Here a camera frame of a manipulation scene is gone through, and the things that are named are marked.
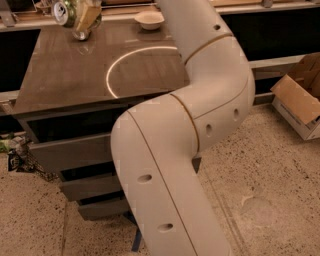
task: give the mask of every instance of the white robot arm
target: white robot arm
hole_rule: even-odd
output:
[[[254,79],[232,32],[207,0],[158,0],[190,85],[126,111],[112,156],[151,255],[232,255],[192,159],[235,130]]]

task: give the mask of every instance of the speckled floor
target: speckled floor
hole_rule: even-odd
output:
[[[319,152],[320,139],[302,141],[271,105],[203,152],[199,178],[235,255],[320,255]],[[0,256],[149,255],[143,243],[130,252],[136,229],[124,217],[84,221],[58,181],[8,173],[6,161]]]

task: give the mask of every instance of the countertop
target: countertop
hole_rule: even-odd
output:
[[[146,31],[133,19],[104,21],[85,42],[58,25],[40,29],[14,115],[118,102],[188,83],[165,25]]]

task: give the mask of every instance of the drawer front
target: drawer front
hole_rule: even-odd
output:
[[[130,210],[129,204],[126,199],[116,201],[105,201],[93,203],[88,205],[81,205],[78,211],[85,220],[96,220],[99,218],[123,214]]]
[[[60,185],[60,189],[69,201],[77,201],[117,192],[122,188],[117,176],[104,174],[91,178],[63,182]]]
[[[112,161],[110,133],[32,144],[30,150],[47,172]]]

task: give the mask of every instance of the white bowl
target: white bowl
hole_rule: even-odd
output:
[[[134,17],[134,19],[146,30],[158,29],[160,28],[161,23],[164,22],[161,12],[156,11],[140,12]]]

